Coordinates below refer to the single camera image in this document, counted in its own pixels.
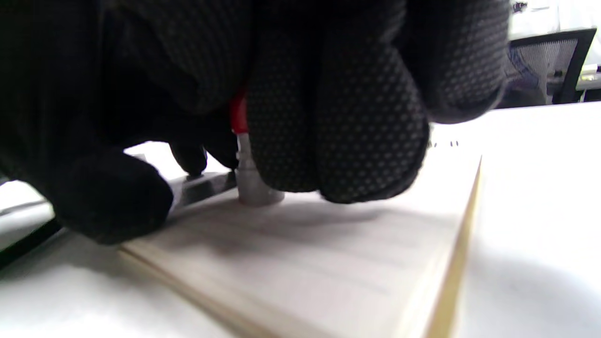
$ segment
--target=gloved hand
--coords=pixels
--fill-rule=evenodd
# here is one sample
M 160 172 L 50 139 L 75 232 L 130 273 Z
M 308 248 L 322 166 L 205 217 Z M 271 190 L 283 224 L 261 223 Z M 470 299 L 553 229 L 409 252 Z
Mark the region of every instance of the gloved hand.
M 0 172 L 35 187 L 63 226 L 114 244 L 163 224 L 172 192 L 123 153 L 135 144 L 169 142 L 190 174 L 203 149 L 236 167 L 227 103 L 203 114 L 176 103 L 138 66 L 122 15 L 100 1 L 33 6 L 0 11 Z
M 243 84 L 265 182 L 336 203 L 403 192 L 428 123 L 476 118 L 502 93 L 506 0 L 100 4 L 40 0 L 35 34 L 21 32 L 36 39 L 33 58 L 13 40 L 9 60 L 22 70 L 0 78 L 11 81 L 0 171 L 101 243 L 154 230 L 171 203 L 156 171 L 123 147 L 202 146 L 235 166 L 223 107 Z
M 252 152 L 283 191 L 319 190 L 337 203 L 397 195 L 417 175 L 429 121 L 476 118 L 502 94 L 507 0 L 117 4 L 195 78 L 201 109 L 231 97 L 241 60 L 251 60 Z M 148 73 L 159 64 L 146 62 Z

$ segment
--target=metal tool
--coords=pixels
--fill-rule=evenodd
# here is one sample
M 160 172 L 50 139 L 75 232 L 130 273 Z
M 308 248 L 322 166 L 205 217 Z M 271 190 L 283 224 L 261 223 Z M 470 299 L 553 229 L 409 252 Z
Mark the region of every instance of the metal tool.
M 240 92 L 230 105 L 232 130 L 238 137 L 238 168 L 236 182 L 238 196 L 242 204 L 247 206 L 267 206 L 279 203 L 284 199 L 282 191 L 275 190 L 265 184 L 255 161 L 252 158 L 251 140 L 246 122 L 246 93 Z

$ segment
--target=office chair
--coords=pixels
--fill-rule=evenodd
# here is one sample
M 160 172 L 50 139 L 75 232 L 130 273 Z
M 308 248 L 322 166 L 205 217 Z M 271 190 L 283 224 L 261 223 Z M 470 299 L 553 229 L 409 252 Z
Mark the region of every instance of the office chair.
M 597 28 L 512 40 L 497 109 L 577 102 L 576 84 Z

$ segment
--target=table surface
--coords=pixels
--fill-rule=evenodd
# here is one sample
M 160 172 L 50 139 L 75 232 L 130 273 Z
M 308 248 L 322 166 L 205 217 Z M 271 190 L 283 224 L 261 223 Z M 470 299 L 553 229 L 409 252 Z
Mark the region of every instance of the table surface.
M 456 337 L 601 337 L 601 103 L 493 111 L 435 139 L 482 147 L 481 203 Z M 144 152 L 181 175 L 166 145 Z M 210 171 L 223 171 L 211 162 Z M 32 226 L 45 206 L 0 218 Z M 232 337 L 115 248 L 64 232 L 0 274 L 0 336 Z

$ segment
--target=plywood edge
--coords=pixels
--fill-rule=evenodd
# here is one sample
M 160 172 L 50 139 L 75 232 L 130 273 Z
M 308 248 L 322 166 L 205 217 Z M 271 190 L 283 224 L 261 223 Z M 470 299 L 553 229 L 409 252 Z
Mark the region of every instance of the plywood edge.
M 142 273 L 156 278 L 163 285 L 179 294 L 182 298 L 184 298 L 184 300 L 206 310 L 210 316 L 214 317 L 235 336 L 242 338 L 277 338 L 277 336 L 270 331 L 255 325 L 250 320 L 238 316 L 217 300 L 212 299 L 210 296 L 188 287 L 187 285 L 179 282 L 176 278 L 170 277 L 165 271 L 145 260 L 143 257 L 136 255 L 134 252 L 126 248 L 121 248 L 119 250 L 119 255 L 127 263 L 131 264 Z
M 332 338 L 330 334 L 310 326 L 297 318 L 281 313 L 276 309 L 258 301 L 253 301 L 234 290 L 231 290 L 218 281 L 205 276 L 202 285 L 192 287 L 189 284 L 173 277 L 168 271 L 153 264 L 142 255 L 136 254 L 134 248 L 127 245 L 121 247 L 119 254 L 142 272 L 156 278 L 184 300 L 191 302 L 235 336 L 242 338 Z M 263 320 L 250 318 L 249 311 L 253 316 L 263 317 Z
M 478 171 L 476 172 L 462 225 L 457 235 L 451 262 L 448 266 L 438 300 L 436 301 L 432 319 L 424 335 L 425 338 L 450 338 L 452 336 L 457 311 L 457 299 L 468 258 L 474 220 L 477 215 L 481 187 L 481 170 L 482 157 L 480 157 Z

